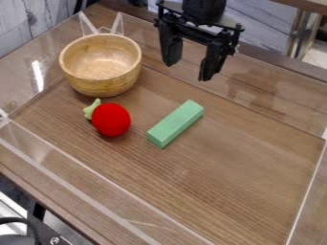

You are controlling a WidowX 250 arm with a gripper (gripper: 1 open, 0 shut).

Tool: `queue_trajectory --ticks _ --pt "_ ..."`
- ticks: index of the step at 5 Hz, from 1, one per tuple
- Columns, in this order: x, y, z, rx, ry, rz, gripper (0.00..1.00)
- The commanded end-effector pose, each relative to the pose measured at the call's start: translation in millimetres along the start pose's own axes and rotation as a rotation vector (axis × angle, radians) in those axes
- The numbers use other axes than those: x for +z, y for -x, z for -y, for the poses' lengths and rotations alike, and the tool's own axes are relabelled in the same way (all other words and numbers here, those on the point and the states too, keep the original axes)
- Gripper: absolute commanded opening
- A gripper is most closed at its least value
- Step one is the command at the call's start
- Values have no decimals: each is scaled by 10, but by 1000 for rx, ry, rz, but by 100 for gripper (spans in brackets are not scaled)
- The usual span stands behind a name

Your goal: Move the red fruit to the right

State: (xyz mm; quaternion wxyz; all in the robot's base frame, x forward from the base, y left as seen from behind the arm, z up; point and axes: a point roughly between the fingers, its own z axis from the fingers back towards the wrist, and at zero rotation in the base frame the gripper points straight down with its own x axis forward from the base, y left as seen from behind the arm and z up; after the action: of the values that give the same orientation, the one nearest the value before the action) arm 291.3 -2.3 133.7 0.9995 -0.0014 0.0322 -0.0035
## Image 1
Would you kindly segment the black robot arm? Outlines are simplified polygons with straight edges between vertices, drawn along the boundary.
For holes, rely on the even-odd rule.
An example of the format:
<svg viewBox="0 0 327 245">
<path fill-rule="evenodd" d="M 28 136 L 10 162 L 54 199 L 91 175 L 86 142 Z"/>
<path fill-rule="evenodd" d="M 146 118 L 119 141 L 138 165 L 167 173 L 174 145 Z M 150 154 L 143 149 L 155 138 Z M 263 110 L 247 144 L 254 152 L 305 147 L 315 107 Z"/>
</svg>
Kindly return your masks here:
<svg viewBox="0 0 327 245">
<path fill-rule="evenodd" d="M 226 0 L 158 0 L 156 6 L 163 63 L 171 67 L 182 60 L 184 39 L 205 45 L 198 80 L 209 81 L 237 53 L 245 26 L 225 15 Z"/>
</svg>

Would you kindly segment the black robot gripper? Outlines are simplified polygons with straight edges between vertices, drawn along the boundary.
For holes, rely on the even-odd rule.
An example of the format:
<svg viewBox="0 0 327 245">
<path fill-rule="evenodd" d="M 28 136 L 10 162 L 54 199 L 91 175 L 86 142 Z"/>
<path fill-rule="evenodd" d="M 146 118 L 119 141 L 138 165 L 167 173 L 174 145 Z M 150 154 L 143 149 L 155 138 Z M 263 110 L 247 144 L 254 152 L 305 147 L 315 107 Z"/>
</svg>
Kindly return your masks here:
<svg viewBox="0 0 327 245">
<path fill-rule="evenodd" d="M 234 55 L 245 26 L 225 13 L 226 0 L 158 0 L 158 18 L 163 63 L 172 66 L 182 59 L 183 37 L 207 44 L 201 62 L 199 80 L 209 81 L 222 70 L 227 55 Z"/>
</svg>

